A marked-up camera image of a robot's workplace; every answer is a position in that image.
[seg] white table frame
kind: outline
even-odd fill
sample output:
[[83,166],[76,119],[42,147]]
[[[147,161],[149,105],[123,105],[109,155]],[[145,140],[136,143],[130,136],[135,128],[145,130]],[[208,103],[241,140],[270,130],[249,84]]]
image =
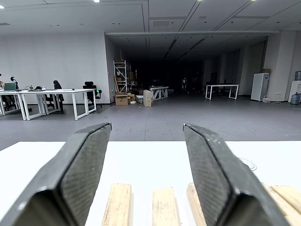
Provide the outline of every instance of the white table frame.
[[[211,87],[210,88],[210,97],[207,97],[207,94],[208,94],[208,87]],[[205,96],[205,99],[208,99],[208,100],[211,100],[211,96],[212,96],[212,88],[213,87],[230,87],[230,93],[229,93],[229,99],[234,99],[236,100],[237,99],[237,94],[238,94],[238,88],[239,88],[240,85],[206,85],[206,96]],[[235,94],[235,97],[231,97],[231,93],[232,93],[232,87],[236,87],[236,94]]]
[[[93,92],[93,100],[94,100],[94,108],[89,110],[88,107],[88,97],[87,97],[87,92]],[[84,96],[84,103],[85,103],[85,113],[78,115],[77,113],[77,108],[76,108],[76,98],[75,98],[75,94],[76,93],[83,93]],[[54,110],[49,111],[48,107],[47,107],[47,103],[46,103],[46,98],[45,95],[49,94],[52,95],[53,97],[53,101],[54,101]],[[73,103],[73,110],[74,110],[74,118],[77,121],[78,119],[89,115],[91,112],[94,112],[97,110],[96,108],[96,100],[95,100],[95,89],[58,89],[58,90],[45,90],[45,91],[12,91],[12,92],[0,92],[0,97],[1,95],[14,95],[17,96],[18,99],[18,103],[20,106],[20,110],[22,112],[22,117],[23,120],[28,120],[30,121],[30,119],[34,119],[43,115],[48,115],[50,113],[56,112],[56,111],[60,111],[60,105],[59,105],[59,95],[65,95],[65,94],[72,94],[72,103]],[[38,102],[38,108],[39,108],[39,113],[34,114],[34,115],[29,115],[29,111],[28,111],[28,104],[26,102],[26,95],[36,95],[37,97],[37,102]],[[0,111],[2,113],[2,111],[4,110],[3,107],[3,101],[2,98],[0,98]]]
[[160,100],[168,98],[168,87],[151,88],[151,95],[153,100]]
[[[10,111],[5,111],[3,100],[2,100],[2,96],[5,96],[5,95],[9,95],[9,96],[14,97],[16,109],[10,110]],[[0,92],[0,116],[4,116],[6,114],[13,113],[13,112],[18,112],[18,111],[22,112],[23,120],[26,120],[21,95],[20,94],[15,94],[15,93],[12,94],[11,92]]]

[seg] wooden plank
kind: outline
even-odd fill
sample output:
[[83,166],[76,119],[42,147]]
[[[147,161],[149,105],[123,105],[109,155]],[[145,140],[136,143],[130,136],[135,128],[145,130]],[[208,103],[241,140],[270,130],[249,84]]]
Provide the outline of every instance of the wooden plank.
[[197,226],[206,226],[207,224],[201,208],[201,204],[198,199],[198,194],[196,191],[196,187],[194,186],[194,183],[190,183],[188,185],[186,193]]
[[115,91],[116,91],[116,92],[119,92],[119,87],[118,87],[116,75],[114,75],[114,82],[115,82]]
[[269,195],[273,198],[279,209],[282,211],[284,217],[292,226],[301,225],[301,215],[290,205],[288,204],[280,195],[272,190],[268,185],[262,184],[263,187],[267,190]]
[[155,190],[152,199],[153,226],[179,226],[179,213],[172,187]]
[[131,196],[131,185],[112,185],[102,226],[129,225]]
[[271,186],[271,188],[301,214],[301,193],[290,186]]

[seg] white table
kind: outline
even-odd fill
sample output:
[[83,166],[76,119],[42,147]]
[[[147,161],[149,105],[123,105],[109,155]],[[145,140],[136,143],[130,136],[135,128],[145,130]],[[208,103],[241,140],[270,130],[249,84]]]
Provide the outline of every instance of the white table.
[[[38,170],[64,142],[19,142],[0,151],[0,221]],[[232,152],[252,161],[254,174],[268,185],[301,191],[301,141],[227,142]],[[131,184],[133,226],[151,226],[152,192],[173,187],[182,226],[195,226],[186,189],[192,175],[185,142],[109,142],[87,226],[101,224],[113,183]]]
[[[94,108],[89,110],[88,108],[88,98],[87,98],[87,92],[93,92],[93,99],[94,99]],[[21,112],[22,112],[22,117],[23,120],[30,120],[36,117],[40,117],[42,115],[47,115],[52,112],[60,111],[60,106],[59,106],[59,95],[65,95],[65,94],[71,94],[72,95],[72,102],[73,102],[73,109],[74,109],[74,117],[75,120],[78,120],[86,115],[89,115],[89,113],[96,111],[96,101],[95,101],[95,89],[57,89],[57,90],[44,90],[44,91],[28,91],[28,90],[23,90],[23,91],[11,91],[11,92],[0,92],[0,97],[1,95],[14,95],[17,96],[18,100],[18,105],[20,105]],[[83,93],[84,96],[84,103],[85,103],[85,113],[78,115],[77,114],[77,108],[76,108],[76,99],[75,99],[75,94],[76,93]],[[28,111],[28,104],[26,102],[26,95],[36,95],[37,97],[37,102],[38,102],[38,108],[39,108],[39,113],[34,114],[34,115],[29,115]],[[46,98],[45,95],[52,95],[53,96],[53,101],[54,101],[54,110],[49,111],[46,103]],[[1,104],[1,109],[3,108],[3,102],[2,98],[0,99],[0,104]]]
[[[14,101],[15,101],[15,105],[16,105],[15,110],[5,111],[5,107],[4,107],[3,100],[2,100],[2,96],[5,96],[5,95],[10,95],[10,96],[14,97]],[[6,114],[9,114],[12,112],[17,112],[17,111],[21,111],[23,120],[26,120],[21,95],[15,91],[12,91],[12,92],[0,91],[0,116],[4,116]]]
[[[206,96],[205,98],[208,99],[208,100],[211,100],[211,95],[212,95],[212,88],[213,87],[230,87],[230,93],[229,93],[229,99],[237,99],[237,94],[238,94],[238,88],[239,88],[240,85],[206,85]],[[207,97],[207,94],[208,94],[208,87],[211,87],[210,88],[210,97]],[[235,97],[231,97],[231,92],[232,92],[232,87],[236,87],[236,94],[235,94]]]

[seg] gray floor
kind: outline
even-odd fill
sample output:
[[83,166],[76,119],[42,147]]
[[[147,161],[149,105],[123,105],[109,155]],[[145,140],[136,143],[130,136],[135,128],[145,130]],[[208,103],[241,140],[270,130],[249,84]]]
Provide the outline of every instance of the gray floor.
[[[111,121],[111,141],[184,141],[184,122],[207,127],[227,141],[301,140],[301,106],[287,102],[264,104],[239,97],[171,96],[151,108],[141,104],[98,106],[74,120],[72,105],[65,114],[51,114],[23,121],[20,114],[0,117],[0,150],[19,141],[65,141],[73,132]],[[78,106],[84,112],[84,106]]]

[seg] ceiling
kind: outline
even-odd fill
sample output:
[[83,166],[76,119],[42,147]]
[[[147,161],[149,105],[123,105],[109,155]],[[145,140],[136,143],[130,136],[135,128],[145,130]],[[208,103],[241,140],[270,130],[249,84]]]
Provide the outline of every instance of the ceiling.
[[0,35],[99,32],[129,57],[199,60],[301,30],[301,0],[0,0]]

